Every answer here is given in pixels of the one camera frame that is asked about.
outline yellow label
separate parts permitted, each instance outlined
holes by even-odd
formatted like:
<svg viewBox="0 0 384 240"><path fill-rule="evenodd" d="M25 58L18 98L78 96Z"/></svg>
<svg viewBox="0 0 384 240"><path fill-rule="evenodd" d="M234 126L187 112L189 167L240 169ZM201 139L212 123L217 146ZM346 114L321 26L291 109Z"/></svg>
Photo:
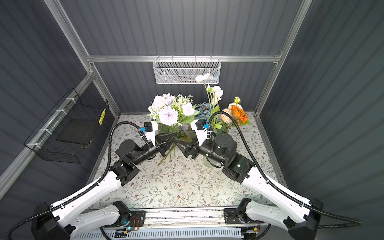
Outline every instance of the yellow label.
<svg viewBox="0 0 384 240"><path fill-rule="evenodd" d="M99 119L99 124L100 124L100 125L103 123L104 116L105 116L105 109L104 109L103 112L101 113L101 116L100 116L100 119Z"/></svg>

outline flower bouquet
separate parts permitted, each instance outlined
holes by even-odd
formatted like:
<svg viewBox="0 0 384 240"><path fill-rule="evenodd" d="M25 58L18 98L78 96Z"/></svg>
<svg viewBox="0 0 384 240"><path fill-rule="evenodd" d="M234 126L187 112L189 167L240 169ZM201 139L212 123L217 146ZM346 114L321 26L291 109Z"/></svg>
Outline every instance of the flower bouquet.
<svg viewBox="0 0 384 240"><path fill-rule="evenodd" d="M195 120L195 115L199 111L195 110L196 106L192 105L191 95L183 97L171 96L171 94L163 94L156 96L151 106L148 107L152 121L159 124L159 133L178 133L178 139L184 140L187 136L184 130L187 130L189 124ZM170 148L168 154L159 162L159 165L168 157L170 152L175 149L175 145Z"/></svg>
<svg viewBox="0 0 384 240"><path fill-rule="evenodd" d="M202 81L204 83L209 102L200 103L196 106L199 113L195 116L195 118L205 118L208 123L211 115L220 111L219 101L221 100L224 92L219 85L214 87L211 87L209 84L205 85L205 80L207 79L209 79L209 73L196 77L197 82ZM243 107L240 105L239 97L235 97L233 103L230 103L228 107L222 111L229 113L239 126L250 124L250 121L248 120L249 116L244 112ZM224 114L216 115L212 121L212 128L214 132L228 132L228 128L234 125L235 124L229 119L229 117Z"/></svg>

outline black wire basket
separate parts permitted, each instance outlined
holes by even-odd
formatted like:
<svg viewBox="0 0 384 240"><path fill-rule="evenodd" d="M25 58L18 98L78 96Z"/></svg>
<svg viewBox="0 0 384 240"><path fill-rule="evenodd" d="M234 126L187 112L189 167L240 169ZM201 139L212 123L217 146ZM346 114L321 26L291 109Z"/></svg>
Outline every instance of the black wire basket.
<svg viewBox="0 0 384 240"><path fill-rule="evenodd" d="M43 129L34 131L37 135L32 133L24 142L43 160L81 163L108 110L103 98L76 95L68 100Z"/></svg>

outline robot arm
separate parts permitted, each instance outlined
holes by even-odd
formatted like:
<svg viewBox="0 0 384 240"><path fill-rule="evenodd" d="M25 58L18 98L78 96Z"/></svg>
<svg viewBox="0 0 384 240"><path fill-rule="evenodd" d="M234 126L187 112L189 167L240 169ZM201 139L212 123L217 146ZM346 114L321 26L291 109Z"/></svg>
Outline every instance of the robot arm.
<svg viewBox="0 0 384 240"><path fill-rule="evenodd" d="M129 214L128 208L122 202L117 205L118 202L115 202L106 209L92 211L83 215L80 213L96 202L97 199L130 182L139 173L137 165L145 160L152 159L158 152L165 156L165 152L172 145L177 134L155 135L154 131L158 129L156 122L148 122L144 123L144 125L145 127L141 131L146 132L145 136L149 140L148 144L139 147L131 139L122 142L116 150L116 154L120 159L109 168L101 181L98 178L74 194L54 202L49 207L46 203L43 203L35 209L35 215L48 209L56 209L33 219L31 230L35 239L69 240L96 227L113 224L119 217ZM69 204L65 204L66 201L78 195L78 198Z"/></svg>
<svg viewBox="0 0 384 240"><path fill-rule="evenodd" d="M227 115L234 122L230 115L221 111L214 113L211 119L220 113ZM196 133L194 142L175 141L185 157L191 155L195 159L197 155L201 154L220 163L223 167L222 172L231 180L261 193L276 204L276 206L268 206L250 199L243 199L237 208L237 215L243 223L261 220L287 230L296 240L314 240L319 228L321 214L350 222L323 226L324 228L351 227L361 224L359 220L322 211L323 203L318 199L310 201L266 176L257 165L238 126L240 136L254 161L236 152L237 142L232 139L231 135L219 133L212 140L210 138L211 128L204 119L193 121L191 128Z"/></svg>

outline zip tie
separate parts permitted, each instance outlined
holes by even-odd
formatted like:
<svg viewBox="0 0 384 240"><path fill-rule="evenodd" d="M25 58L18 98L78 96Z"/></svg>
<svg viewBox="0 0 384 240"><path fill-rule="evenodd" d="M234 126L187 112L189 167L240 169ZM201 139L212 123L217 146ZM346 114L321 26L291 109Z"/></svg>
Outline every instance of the zip tie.
<svg viewBox="0 0 384 240"><path fill-rule="evenodd" d="M49 135L52 135L52 133L49 131L48 128L46 128L46 129L40 129L39 131L46 131L47 133L49 133Z"/></svg>
<svg viewBox="0 0 384 240"><path fill-rule="evenodd" d="M57 112L57 111L61 111L61 112L63 112L65 115L67 115L67 113L65 112L64 109L56 110L56 112Z"/></svg>
<svg viewBox="0 0 384 240"><path fill-rule="evenodd" d="M70 99L70 100L73 100L73 101L76 103L76 101L75 101L75 99L74 99L74 98L66 98L66 99Z"/></svg>
<svg viewBox="0 0 384 240"><path fill-rule="evenodd" d="M27 143L27 145L36 146L38 149L41 149L40 143Z"/></svg>

